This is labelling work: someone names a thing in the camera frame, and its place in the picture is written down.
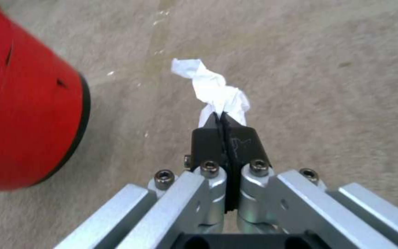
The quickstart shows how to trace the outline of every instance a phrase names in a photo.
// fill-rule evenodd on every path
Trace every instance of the red cylinder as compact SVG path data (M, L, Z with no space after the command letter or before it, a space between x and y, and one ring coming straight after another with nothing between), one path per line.
M0 190L50 177L90 113L84 78L0 12Z

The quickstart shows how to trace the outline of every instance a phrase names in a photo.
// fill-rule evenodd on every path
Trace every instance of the floor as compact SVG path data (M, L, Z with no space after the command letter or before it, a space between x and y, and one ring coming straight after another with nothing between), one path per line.
M86 134L46 182L0 193L0 248L50 248L127 183L182 172L204 106L173 58L201 58L251 101L277 172L310 167L398 205L398 1L0 0L80 70ZM236 231L231 222L229 232Z

